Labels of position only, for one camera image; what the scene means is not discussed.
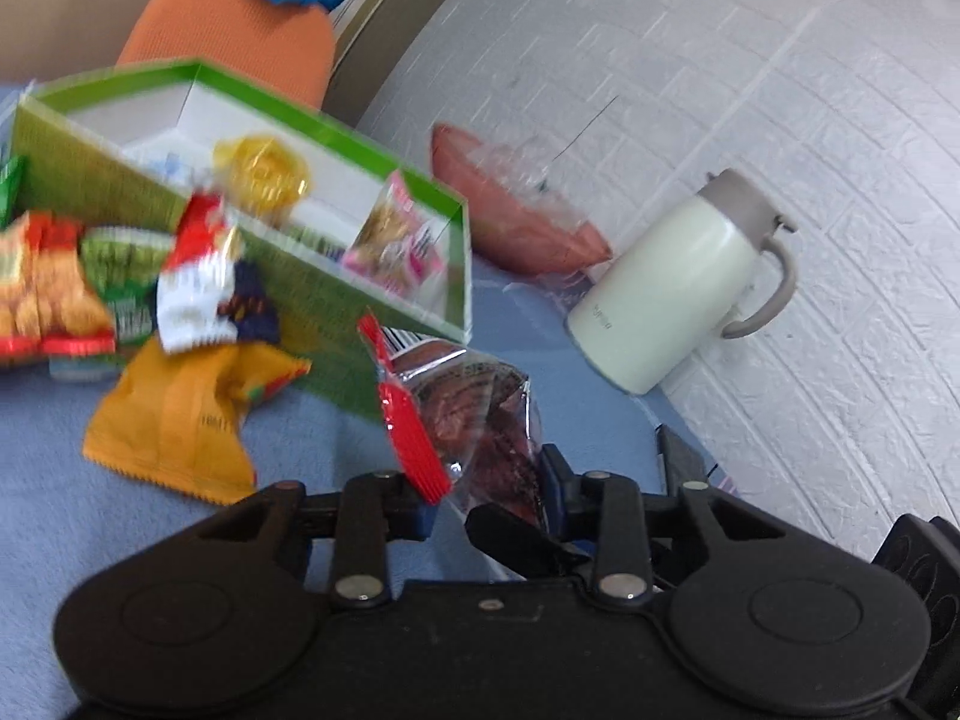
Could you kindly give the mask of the yellow soft bread packet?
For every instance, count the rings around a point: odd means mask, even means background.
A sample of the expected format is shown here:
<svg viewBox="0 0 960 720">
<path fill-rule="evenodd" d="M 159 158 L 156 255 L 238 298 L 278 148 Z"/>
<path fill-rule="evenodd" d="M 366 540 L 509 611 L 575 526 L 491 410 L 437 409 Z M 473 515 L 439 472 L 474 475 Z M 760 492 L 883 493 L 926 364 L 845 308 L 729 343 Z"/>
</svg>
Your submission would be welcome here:
<svg viewBox="0 0 960 720">
<path fill-rule="evenodd" d="M 213 148 L 213 179 L 231 205 L 270 226 L 283 226 L 311 190 L 311 171 L 280 138 L 245 135 Z"/>
</svg>

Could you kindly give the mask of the clear plastic bag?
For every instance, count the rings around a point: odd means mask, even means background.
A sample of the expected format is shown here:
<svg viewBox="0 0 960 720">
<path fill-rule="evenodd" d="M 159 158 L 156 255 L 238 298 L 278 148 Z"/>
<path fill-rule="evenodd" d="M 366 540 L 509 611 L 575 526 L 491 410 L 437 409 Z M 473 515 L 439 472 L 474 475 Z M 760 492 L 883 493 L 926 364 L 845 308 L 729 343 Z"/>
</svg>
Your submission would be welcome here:
<svg viewBox="0 0 960 720">
<path fill-rule="evenodd" d="M 467 153 L 467 160 L 524 208 L 573 215 L 573 205 L 550 180 L 553 153 L 542 138 L 527 138 L 517 145 L 480 143 Z"/>
</svg>

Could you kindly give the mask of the red spicy bean packet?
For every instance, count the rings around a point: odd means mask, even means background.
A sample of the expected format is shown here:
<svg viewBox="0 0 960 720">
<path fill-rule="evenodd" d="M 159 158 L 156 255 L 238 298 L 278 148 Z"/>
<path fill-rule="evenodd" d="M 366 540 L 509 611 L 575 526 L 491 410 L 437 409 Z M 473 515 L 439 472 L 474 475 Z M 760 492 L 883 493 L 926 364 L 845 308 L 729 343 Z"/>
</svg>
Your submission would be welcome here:
<svg viewBox="0 0 960 720">
<path fill-rule="evenodd" d="M 26 211 L 2 232 L 2 364 L 116 351 L 114 319 L 80 260 L 83 226 Z"/>
</svg>

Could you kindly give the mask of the green pea snack packet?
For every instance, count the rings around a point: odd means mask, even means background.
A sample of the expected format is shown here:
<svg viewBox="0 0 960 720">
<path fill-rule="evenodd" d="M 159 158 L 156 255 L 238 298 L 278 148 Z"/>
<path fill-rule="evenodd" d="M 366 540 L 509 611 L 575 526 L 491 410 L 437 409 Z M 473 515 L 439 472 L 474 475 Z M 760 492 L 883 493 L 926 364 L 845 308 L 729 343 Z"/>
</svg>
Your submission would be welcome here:
<svg viewBox="0 0 960 720">
<path fill-rule="evenodd" d="M 140 346 L 156 328 L 156 284 L 174 247 L 164 232 L 99 226 L 83 234 L 85 275 L 112 314 L 117 348 Z"/>
</svg>

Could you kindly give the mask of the pink plastic bowl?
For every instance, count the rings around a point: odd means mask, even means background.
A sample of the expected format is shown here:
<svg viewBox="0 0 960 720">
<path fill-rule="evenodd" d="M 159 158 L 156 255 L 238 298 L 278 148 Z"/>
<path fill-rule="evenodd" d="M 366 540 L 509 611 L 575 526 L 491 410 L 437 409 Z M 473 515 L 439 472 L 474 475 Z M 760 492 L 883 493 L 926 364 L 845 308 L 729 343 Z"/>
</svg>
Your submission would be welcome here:
<svg viewBox="0 0 960 720">
<path fill-rule="evenodd" d="M 485 142 L 463 128 L 446 122 L 433 125 L 433 177 L 466 200 L 477 254 L 526 277 L 564 275 L 612 259 L 607 239 L 578 208 L 573 206 L 569 216 L 524 208 L 483 176 L 467 160 L 467 153 L 480 143 Z"/>
</svg>

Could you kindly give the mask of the white blue snack packet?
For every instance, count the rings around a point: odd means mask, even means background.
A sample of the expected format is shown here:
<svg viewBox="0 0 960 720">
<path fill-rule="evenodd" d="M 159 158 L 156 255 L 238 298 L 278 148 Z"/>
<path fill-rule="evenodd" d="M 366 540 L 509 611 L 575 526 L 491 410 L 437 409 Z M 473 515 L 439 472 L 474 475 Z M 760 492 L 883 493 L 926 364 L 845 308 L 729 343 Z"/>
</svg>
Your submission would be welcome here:
<svg viewBox="0 0 960 720">
<path fill-rule="evenodd" d="M 166 151 L 166 153 L 137 151 L 137 153 L 128 153 L 127 159 L 137 169 L 148 174 L 153 181 L 169 185 L 179 192 L 194 192 L 195 188 L 203 185 L 203 172 L 174 151 Z"/>
</svg>

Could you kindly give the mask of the green cardboard box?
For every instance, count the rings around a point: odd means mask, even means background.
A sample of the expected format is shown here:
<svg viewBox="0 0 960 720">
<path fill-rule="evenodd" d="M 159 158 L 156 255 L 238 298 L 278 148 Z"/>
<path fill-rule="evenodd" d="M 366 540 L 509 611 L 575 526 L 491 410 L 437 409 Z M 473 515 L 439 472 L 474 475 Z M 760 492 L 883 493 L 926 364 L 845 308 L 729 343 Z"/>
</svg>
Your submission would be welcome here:
<svg viewBox="0 0 960 720">
<path fill-rule="evenodd" d="M 190 193 L 153 181 L 128 153 L 174 151 L 213 182 L 213 148 L 245 135 L 280 138 L 306 161 L 311 190 L 279 227 L 236 213 L 245 253 L 280 314 L 281 343 L 308 358 L 302 385 L 345 410 L 374 415 L 373 369 L 356 322 L 373 312 L 402 341 L 472 334 L 466 205 L 327 115 L 197 59 L 124 65 L 28 86 L 2 101 L 2 153 L 23 156 L 18 195 L 91 226 L 169 232 Z M 446 261 L 413 298 L 347 270 L 352 245 L 391 172 L 400 171 Z"/>
</svg>

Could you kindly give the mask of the brown paper bag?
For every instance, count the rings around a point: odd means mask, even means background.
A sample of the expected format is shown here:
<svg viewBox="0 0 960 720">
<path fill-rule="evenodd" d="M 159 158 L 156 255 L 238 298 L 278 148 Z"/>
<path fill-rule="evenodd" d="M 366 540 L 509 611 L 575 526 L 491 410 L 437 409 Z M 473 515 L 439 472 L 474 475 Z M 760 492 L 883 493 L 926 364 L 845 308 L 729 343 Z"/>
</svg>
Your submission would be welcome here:
<svg viewBox="0 0 960 720">
<path fill-rule="evenodd" d="M 148 0 L 2 0 L 2 80 L 109 67 Z"/>
</svg>

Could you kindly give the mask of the right orange chair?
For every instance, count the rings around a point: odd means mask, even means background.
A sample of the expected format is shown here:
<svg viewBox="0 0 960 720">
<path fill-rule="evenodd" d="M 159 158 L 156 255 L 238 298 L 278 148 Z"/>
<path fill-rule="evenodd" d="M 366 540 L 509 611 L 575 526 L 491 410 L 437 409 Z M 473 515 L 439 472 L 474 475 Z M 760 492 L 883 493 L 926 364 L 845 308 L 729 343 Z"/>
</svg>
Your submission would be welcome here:
<svg viewBox="0 0 960 720">
<path fill-rule="evenodd" d="M 317 5 L 148 0 L 117 62 L 174 59 L 205 60 L 319 109 L 334 70 L 334 27 Z"/>
</svg>

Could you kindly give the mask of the red white snack packet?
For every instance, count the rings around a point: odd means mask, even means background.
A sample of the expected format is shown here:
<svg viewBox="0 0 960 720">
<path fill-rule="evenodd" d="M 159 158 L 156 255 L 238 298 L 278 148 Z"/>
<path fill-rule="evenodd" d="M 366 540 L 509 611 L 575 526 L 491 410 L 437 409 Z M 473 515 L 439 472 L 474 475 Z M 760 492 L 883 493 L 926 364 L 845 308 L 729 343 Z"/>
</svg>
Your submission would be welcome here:
<svg viewBox="0 0 960 720">
<path fill-rule="evenodd" d="M 218 193 L 195 192 L 156 286 L 156 330 L 168 355 L 243 341 L 280 343 L 280 321 Z"/>
</svg>

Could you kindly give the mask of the orange snack packet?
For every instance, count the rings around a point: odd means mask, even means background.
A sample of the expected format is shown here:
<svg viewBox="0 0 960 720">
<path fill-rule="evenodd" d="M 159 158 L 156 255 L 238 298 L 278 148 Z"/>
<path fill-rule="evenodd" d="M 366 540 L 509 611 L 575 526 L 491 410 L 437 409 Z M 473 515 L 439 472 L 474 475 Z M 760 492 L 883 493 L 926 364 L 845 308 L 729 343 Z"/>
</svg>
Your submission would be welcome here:
<svg viewBox="0 0 960 720">
<path fill-rule="evenodd" d="M 265 341 L 168 355 L 150 338 L 99 403 L 82 454 L 121 475 L 229 505 L 257 489 L 239 431 L 252 406 L 311 371 Z"/>
</svg>

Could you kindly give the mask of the small green candy packet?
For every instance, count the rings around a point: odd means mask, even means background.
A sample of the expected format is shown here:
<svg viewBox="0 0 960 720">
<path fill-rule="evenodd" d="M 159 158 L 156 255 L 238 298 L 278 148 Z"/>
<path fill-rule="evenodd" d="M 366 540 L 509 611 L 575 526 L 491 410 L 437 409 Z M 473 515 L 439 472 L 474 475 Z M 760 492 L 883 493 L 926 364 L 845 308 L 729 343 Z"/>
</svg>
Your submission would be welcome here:
<svg viewBox="0 0 960 720">
<path fill-rule="evenodd" d="M 13 218 L 25 167 L 23 156 L 11 156 L 0 169 L 0 229 L 5 229 Z"/>
</svg>

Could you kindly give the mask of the clear red dates packet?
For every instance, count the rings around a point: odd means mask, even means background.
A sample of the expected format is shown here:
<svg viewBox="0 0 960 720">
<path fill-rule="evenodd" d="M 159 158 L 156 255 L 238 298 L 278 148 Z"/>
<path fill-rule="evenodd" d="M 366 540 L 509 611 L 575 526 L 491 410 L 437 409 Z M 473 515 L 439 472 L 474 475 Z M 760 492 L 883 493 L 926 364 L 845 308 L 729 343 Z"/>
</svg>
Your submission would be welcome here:
<svg viewBox="0 0 960 720">
<path fill-rule="evenodd" d="M 400 343 L 373 314 L 358 322 L 376 366 L 382 421 L 400 470 L 430 504 L 496 504 L 544 523 L 542 423 L 526 372 L 441 338 Z"/>
</svg>

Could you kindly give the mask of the cream thermos jug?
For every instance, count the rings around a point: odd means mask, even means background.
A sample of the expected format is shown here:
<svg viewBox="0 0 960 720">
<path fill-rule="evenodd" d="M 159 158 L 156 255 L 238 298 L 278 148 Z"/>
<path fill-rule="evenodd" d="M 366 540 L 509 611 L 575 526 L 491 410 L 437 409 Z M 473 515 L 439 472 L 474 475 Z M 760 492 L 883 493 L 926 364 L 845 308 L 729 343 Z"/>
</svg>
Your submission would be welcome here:
<svg viewBox="0 0 960 720">
<path fill-rule="evenodd" d="M 566 327 L 590 366 L 631 395 L 644 395 L 711 330 L 748 337 L 779 316 L 797 288 L 796 261 L 779 239 L 799 224 L 735 169 L 654 221 L 569 311 Z M 745 319 L 727 314 L 763 255 L 781 278 Z"/>
</svg>

